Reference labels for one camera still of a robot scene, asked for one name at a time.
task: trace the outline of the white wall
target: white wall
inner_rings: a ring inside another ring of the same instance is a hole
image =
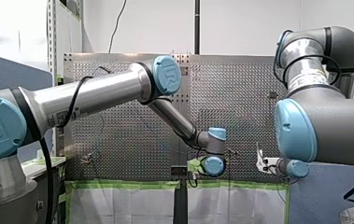
[[[202,54],[274,55],[276,42],[284,30],[300,30],[301,1],[203,0],[201,3]]]
[[[83,51],[107,52],[123,0],[83,1]],[[273,55],[301,1],[201,1],[201,53]],[[112,52],[194,52],[193,0],[128,0]]]
[[[302,29],[344,26],[354,31],[354,0],[303,0]]]
[[[83,51],[107,52],[123,0],[83,1]],[[354,0],[203,0],[201,54],[274,55],[285,29],[354,31]],[[194,52],[194,0],[128,0],[112,52]]]
[[[48,70],[46,8],[46,0],[0,0],[0,57]]]

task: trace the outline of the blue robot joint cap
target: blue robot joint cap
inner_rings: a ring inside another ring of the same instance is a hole
[[[176,93],[182,83],[179,64],[170,56],[159,56],[154,60],[153,77],[157,89],[164,95]]]

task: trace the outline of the robotic arm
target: robotic arm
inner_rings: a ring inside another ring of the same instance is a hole
[[[204,147],[208,155],[202,160],[206,174],[219,176],[225,169],[223,159],[226,131],[210,128],[198,132],[167,98],[179,90],[179,65],[168,56],[133,63],[122,73],[103,77],[84,77],[80,82],[40,91],[23,88],[0,91],[0,223],[32,223],[36,214],[36,183],[26,180],[17,159],[18,147],[43,139],[53,127],[63,127],[75,120],[115,105],[138,100],[148,105],[177,135],[190,146]],[[16,214],[13,207],[24,214]]]
[[[330,84],[353,86],[348,82],[354,74],[354,33],[342,27],[284,33],[276,64],[285,69],[282,81],[288,87],[287,99],[276,105],[282,155],[354,165],[354,99],[347,99],[350,88]]]

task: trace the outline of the white cloth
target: white cloth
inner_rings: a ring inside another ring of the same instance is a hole
[[[174,189],[74,189],[73,224],[172,224]],[[286,191],[280,190],[285,199]],[[188,191],[189,224],[284,224],[287,206],[274,189]]]

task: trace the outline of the perforated metal pegboard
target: perforated metal pegboard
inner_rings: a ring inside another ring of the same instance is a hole
[[[227,130],[232,179],[267,181],[273,176],[258,171],[257,143],[266,157],[278,157],[274,107],[284,87],[272,76],[271,57],[197,56],[189,58],[191,120],[199,130]]]
[[[157,55],[66,54],[66,82],[118,73],[133,62]],[[68,179],[169,180],[170,157],[178,154],[177,138],[147,106],[137,101],[78,120],[65,129]]]
[[[96,70],[105,75],[126,70],[130,63],[157,55],[66,54],[65,82],[78,81]],[[198,130],[224,127],[232,155],[231,179],[273,181],[257,171],[256,144],[266,157],[278,156],[274,106],[284,95],[272,77],[271,57],[174,55],[183,85],[173,105]],[[68,179],[111,178],[168,180],[171,164],[186,164],[186,147],[148,107],[131,102],[81,119],[65,129]],[[91,154],[92,162],[85,158]],[[190,150],[189,158],[196,157]]]

